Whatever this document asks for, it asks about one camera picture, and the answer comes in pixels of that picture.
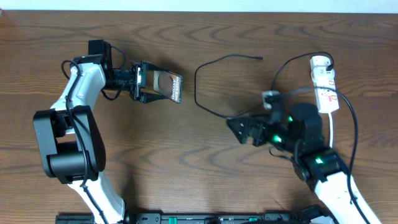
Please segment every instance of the green led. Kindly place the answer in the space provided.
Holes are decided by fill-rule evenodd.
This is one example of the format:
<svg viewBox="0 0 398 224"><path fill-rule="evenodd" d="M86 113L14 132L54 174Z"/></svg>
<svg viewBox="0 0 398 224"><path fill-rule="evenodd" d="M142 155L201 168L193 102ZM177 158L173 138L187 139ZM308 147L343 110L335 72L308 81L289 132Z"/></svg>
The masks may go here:
<svg viewBox="0 0 398 224"><path fill-rule="evenodd" d="M317 163L317 164L322 164L323 163L323 161L321 160L321 158L316 158L315 159L315 162Z"/></svg>
<svg viewBox="0 0 398 224"><path fill-rule="evenodd" d="M278 135L276 135L274 136L274 142L282 142L282 139Z"/></svg>

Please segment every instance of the extension cord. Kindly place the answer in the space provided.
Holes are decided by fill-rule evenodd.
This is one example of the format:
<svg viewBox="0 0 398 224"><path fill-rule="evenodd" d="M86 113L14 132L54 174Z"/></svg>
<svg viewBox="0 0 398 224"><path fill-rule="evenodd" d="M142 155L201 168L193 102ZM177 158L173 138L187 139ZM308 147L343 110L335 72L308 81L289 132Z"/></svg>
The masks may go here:
<svg viewBox="0 0 398 224"><path fill-rule="evenodd" d="M335 70L327 71L327 66L330 65L330 59L325 56L314 56L310 60L311 65L311 79L315 87L327 87L336 89L335 85ZM317 106L319 113L326 113L329 115L330 125L330 141L329 146L333 146L333 120L331 113L339 108L337 94L334 91L316 88L315 98L317 99Z"/></svg>

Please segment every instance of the white background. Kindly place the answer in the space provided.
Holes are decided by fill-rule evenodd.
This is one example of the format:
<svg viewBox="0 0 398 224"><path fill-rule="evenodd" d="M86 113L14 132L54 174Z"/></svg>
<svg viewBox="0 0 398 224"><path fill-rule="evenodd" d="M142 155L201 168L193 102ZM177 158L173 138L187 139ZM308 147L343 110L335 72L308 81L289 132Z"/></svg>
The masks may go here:
<svg viewBox="0 0 398 224"><path fill-rule="evenodd" d="M398 0L0 0L3 10L398 13Z"/></svg>

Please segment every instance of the wooden table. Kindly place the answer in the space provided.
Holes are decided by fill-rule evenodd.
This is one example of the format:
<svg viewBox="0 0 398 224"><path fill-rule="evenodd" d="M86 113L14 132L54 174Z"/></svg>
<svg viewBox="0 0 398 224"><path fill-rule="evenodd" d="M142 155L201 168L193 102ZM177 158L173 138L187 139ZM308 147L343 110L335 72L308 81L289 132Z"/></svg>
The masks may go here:
<svg viewBox="0 0 398 224"><path fill-rule="evenodd" d="M291 164L269 155L269 146L240 145L224 120L195 105L193 74L227 54L264 56L200 70L198 100L233 114L261 102L285 61L326 50L335 59L336 85L359 121L356 183L383 223L398 223L397 36L396 15L4 11L0 223L53 223L59 213L89 212L79 195L44 174L32 117L65 88L60 63L85 55L91 39L119 47L129 61L147 60L184 76L181 105L144 105L125 93L112 102L98 97L94 116L106 172L131 209L252 213L320 203ZM121 63L113 55L114 64ZM309 59L290 63L276 88L312 85ZM313 93L292 101L305 100L315 102ZM342 100L333 116L335 148L348 162L354 130Z"/></svg>

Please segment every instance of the wooden tabletop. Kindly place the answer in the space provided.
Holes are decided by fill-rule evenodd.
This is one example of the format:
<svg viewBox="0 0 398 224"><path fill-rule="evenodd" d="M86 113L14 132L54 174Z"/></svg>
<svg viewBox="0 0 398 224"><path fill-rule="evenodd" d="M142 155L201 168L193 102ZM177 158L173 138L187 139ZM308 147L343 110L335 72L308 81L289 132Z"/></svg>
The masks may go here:
<svg viewBox="0 0 398 224"><path fill-rule="evenodd" d="M98 96L94 116L106 146L106 172L135 211L254 213L320 203L292 165L269 146L240 145L225 120L193 100L233 114L261 102L288 59L327 51L336 85L358 117L353 175L383 223L398 223L398 19L380 14L4 11L0 18L0 223L53 223L59 213L89 212L72 189L42 168L32 118L61 95L60 64L104 39L126 53L183 75L183 103L115 101ZM114 64L121 63L117 52ZM282 92L311 86L310 56L280 74ZM292 101L315 103L312 91ZM335 149L349 162L353 120L340 100ZM328 139L328 119L322 116Z"/></svg>

